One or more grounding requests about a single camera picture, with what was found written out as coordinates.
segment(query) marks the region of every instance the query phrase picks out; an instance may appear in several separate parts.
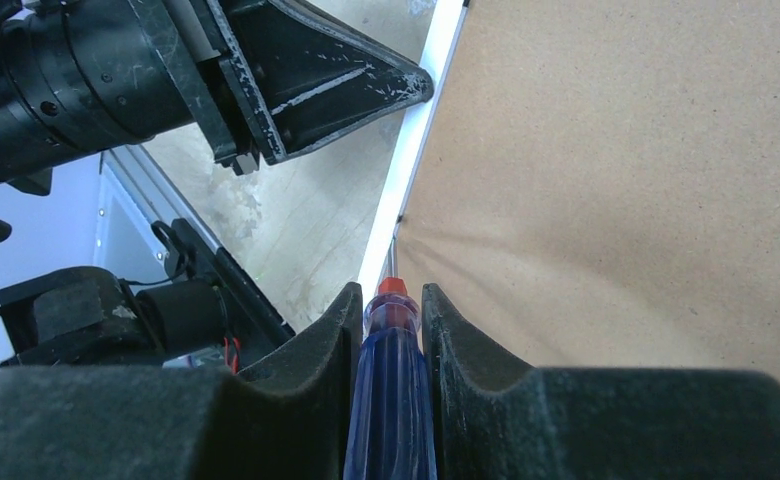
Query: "white edge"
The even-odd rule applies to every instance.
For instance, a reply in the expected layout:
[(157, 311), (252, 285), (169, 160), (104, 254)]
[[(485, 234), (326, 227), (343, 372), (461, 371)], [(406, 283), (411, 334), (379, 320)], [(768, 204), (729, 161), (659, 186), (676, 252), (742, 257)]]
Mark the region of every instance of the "white edge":
[(438, 0), (434, 8), (420, 60), (420, 67), (434, 80), (434, 96), (422, 105), (409, 108), (402, 121), (358, 274), (358, 283), (366, 297), (375, 293), (381, 281), (387, 253), (413, 186), (466, 12), (463, 0)]

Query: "brown board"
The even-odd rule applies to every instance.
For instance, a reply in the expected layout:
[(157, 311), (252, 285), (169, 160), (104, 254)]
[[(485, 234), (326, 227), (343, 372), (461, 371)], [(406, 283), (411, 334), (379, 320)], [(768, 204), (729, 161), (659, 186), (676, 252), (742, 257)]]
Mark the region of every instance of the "brown board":
[(780, 1), (473, 0), (398, 251), (532, 364), (780, 380)]

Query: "orange cap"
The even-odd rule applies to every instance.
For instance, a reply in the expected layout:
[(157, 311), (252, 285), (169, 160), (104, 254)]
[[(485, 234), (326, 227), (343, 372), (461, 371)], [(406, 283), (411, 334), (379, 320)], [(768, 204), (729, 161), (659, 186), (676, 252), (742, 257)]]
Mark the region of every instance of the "orange cap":
[(407, 295), (408, 289), (405, 287), (405, 281), (397, 277), (387, 277), (382, 280), (381, 285), (378, 286), (378, 293), (398, 293), (400, 295)]

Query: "floor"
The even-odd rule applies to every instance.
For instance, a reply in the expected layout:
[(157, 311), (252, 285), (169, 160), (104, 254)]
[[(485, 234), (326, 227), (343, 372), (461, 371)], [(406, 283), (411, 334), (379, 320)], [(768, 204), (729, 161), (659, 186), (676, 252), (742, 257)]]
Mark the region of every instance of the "floor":
[[(419, 60), (436, 0), (315, 5)], [(195, 125), (145, 147), (243, 268), (301, 330), (358, 275), (402, 112), (311, 155), (235, 177)]]
[(780, 1), (473, 0), (398, 245), (532, 364), (780, 381)]

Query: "gray floor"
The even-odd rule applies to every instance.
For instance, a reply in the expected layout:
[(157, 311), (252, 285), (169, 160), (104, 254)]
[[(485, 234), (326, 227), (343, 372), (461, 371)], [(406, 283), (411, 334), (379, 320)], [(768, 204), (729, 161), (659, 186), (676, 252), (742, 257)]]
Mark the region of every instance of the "gray floor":
[[(318, 0), (318, 7), (419, 60), (436, 0)], [(190, 125), (145, 145), (202, 219), (297, 330), (355, 280), (402, 121), (383, 118), (314, 154), (236, 177)]]

